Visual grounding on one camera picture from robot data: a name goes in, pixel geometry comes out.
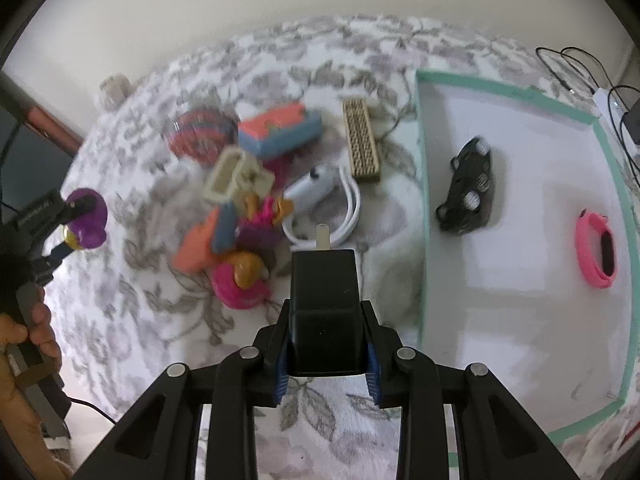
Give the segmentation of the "person's hand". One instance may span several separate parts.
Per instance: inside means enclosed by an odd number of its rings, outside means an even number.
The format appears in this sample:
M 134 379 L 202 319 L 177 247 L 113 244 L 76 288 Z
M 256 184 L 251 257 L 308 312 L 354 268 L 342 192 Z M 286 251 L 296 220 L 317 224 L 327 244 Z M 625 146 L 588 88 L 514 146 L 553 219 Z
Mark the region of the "person's hand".
M 62 354 L 51 326 L 51 311 L 40 298 L 30 312 L 32 327 L 1 315 L 1 425 L 17 453 L 36 479 L 68 479 L 70 472 L 49 451 L 41 430 L 41 419 L 23 393 L 22 380 L 15 379 L 28 370 L 28 359 L 36 363 L 45 356 L 58 372 Z

